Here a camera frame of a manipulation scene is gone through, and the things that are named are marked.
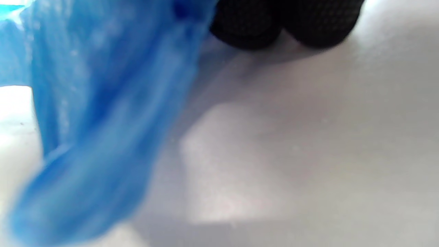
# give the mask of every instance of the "blue plastic bag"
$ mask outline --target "blue plastic bag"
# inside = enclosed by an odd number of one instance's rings
[[[0,85],[30,85],[44,169],[11,213],[28,246],[87,241],[142,201],[215,0],[37,0],[0,22]]]

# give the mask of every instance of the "black mesh object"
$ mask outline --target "black mesh object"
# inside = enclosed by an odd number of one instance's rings
[[[364,0],[276,0],[285,29],[299,42],[331,47],[354,28]]]
[[[279,15],[271,0],[220,0],[211,32],[220,40],[242,49],[261,49],[279,36]]]

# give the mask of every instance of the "plastic bag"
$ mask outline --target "plastic bag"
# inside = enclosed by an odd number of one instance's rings
[[[37,0],[0,23],[0,85],[30,85],[44,169],[11,213],[28,246],[87,241],[142,201],[214,0]]]

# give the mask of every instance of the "white floor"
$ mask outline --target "white floor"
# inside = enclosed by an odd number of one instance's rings
[[[320,52],[209,41],[148,202],[93,246],[436,247],[438,13],[369,0]],[[0,216],[39,167],[30,109],[29,89],[0,89]]]

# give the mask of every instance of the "black textured object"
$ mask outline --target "black textured object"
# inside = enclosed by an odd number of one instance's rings
[[[284,28],[306,46],[341,43],[355,27],[364,0],[275,0]]]
[[[280,15],[272,0],[220,0],[210,31],[231,46],[258,50],[279,37]]]

